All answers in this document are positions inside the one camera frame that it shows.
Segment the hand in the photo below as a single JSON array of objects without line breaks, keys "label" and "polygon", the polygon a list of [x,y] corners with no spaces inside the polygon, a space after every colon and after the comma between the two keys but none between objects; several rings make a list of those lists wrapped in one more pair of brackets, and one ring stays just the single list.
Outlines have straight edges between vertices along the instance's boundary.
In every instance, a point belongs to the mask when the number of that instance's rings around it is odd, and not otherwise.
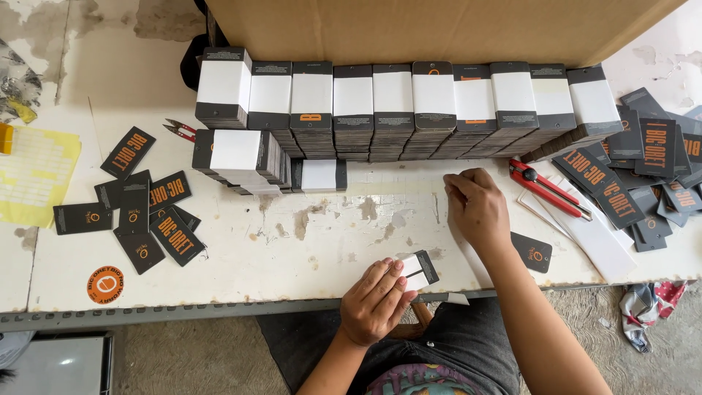
[{"label": "hand", "polygon": [[478,255],[512,245],[507,201],[485,169],[446,174],[444,183],[453,220]]},{"label": "hand", "polygon": [[356,345],[369,347],[384,338],[417,297],[417,291],[404,291],[407,279],[399,276],[403,267],[392,258],[377,261],[341,298],[339,331]]}]

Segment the yellow sticker sheet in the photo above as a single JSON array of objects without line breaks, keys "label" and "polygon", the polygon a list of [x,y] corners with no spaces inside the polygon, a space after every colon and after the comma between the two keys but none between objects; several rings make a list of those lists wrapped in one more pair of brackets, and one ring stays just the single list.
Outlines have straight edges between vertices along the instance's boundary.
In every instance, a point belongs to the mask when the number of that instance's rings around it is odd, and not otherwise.
[{"label": "yellow sticker sheet", "polygon": [[11,155],[0,155],[0,221],[48,228],[81,153],[77,134],[15,127]]}]

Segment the white table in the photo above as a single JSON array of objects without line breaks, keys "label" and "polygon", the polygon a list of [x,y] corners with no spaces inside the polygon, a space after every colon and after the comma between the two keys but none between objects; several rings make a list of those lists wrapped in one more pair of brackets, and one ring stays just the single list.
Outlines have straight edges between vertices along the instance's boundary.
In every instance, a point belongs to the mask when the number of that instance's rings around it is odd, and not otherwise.
[{"label": "white table", "polygon": [[[118,20],[125,12],[120,7],[104,10],[106,21]],[[690,1],[605,61],[614,96],[645,86],[666,110],[681,114],[689,110],[681,105],[702,103],[702,60],[693,53],[702,44],[701,17],[702,0]],[[227,304],[246,306],[236,313],[319,308],[341,297],[376,259],[421,249],[430,252],[441,278],[424,289],[427,300],[437,293],[445,298],[446,292],[470,296],[489,290],[491,281],[475,253],[453,236],[446,220],[442,175],[469,167],[485,167],[495,178],[507,197],[513,231],[553,245],[548,273],[532,272],[537,284],[604,283],[577,245],[515,202],[522,189],[509,179],[506,160],[349,163],[350,185],[344,193],[271,200],[229,191],[191,170],[192,144],[161,126],[163,118],[173,118],[201,127],[193,115],[195,94],[183,86],[178,72],[187,43],[139,39],[132,26],[109,23],[80,37],[69,32],[61,104],[43,109],[32,126],[48,122],[50,127],[42,127],[81,136],[83,150],[65,204],[95,201],[93,185],[112,179],[98,166],[129,128],[155,136],[157,142],[136,171],[150,169],[157,180],[186,170],[193,197],[179,206],[203,220],[195,234],[208,248],[186,267],[167,257],[138,276],[111,232],[59,237],[54,228],[40,229],[32,269],[31,253],[22,250],[13,234],[17,226],[0,223],[0,249],[9,251],[12,262],[0,276],[0,312],[28,311],[0,317],[10,320],[3,324],[0,319],[0,328],[49,325],[47,312],[69,311],[75,317],[76,311],[99,309],[85,317],[100,317],[104,325],[138,322],[139,313],[151,313],[155,306],[163,311],[158,319],[182,318],[178,312],[190,309],[190,318],[232,315]],[[654,58],[646,45],[655,48]],[[29,51],[20,55],[32,59]],[[536,168],[546,176],[557,173],[548,163]],[[632,247],[639,266],[622,282],[702,276],[697,242],[702,219],[692,217],[685,228],[673,228],[666,250],[636,253]],[[101,266],[116,266],[125,277],[122,295],[106,305],[92,302],[86,291],[88,277]],[[280,303],[302,299],[321,301]],[[266,310],[270,305],[264,302],[278,303]],[[124,318],[132,309],[136,313]],[[53,314],[58,325],[88,325],[59,322],[62,315]]]}]

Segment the colorful shirt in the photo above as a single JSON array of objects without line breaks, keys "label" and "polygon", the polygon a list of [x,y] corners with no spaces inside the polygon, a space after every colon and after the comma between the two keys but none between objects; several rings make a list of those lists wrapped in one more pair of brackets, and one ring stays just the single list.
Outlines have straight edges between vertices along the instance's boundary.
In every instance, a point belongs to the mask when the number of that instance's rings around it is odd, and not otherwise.
[{"label": "colorful shirt", "polygon": [[368,386],[366,395],[480,395],[469,379],[441,365],[395,366]]}]

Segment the grey metal object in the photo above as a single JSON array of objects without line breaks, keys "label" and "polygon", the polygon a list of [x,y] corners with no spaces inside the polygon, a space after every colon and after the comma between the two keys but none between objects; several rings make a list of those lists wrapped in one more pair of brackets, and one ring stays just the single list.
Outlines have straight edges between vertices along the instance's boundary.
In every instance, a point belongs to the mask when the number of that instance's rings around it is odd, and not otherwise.
[{"label": "grey metal object", "polygon": [[[542,287],[542,290],[575,290],[579,288],[604,287],[602,284],[570,285],[566,287]],[[493,297],[495,290],[455,292],[468,299]],[[420,294],[415,302],[441,302],[449,298],[448,293]],[[0,314],[0,333],[19,330],[61,330],[72,328],[96,328],[115,325],[153,323],[200,318],[222,318],[235,316],[260,316],[263,314],[293,313],[338,309],[341,299],[287,300],[278,302],[198,304],[189,306],[139,307],[135,309],[99,309],[88,311],[63,311],[55,313],[3,313]]]}]

